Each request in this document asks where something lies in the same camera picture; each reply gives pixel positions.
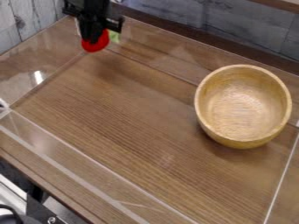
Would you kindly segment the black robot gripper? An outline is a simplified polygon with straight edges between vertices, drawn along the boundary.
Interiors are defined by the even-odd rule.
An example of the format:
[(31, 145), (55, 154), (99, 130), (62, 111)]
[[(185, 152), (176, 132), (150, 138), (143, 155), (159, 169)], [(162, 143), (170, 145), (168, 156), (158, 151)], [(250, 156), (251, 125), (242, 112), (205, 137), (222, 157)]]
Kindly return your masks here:
[(104, 29), (122, 32), (124, 17), (111, 0), (63, 0), (62, 12), (78, 19), (80, 36), (91, 44), (99, 42)]

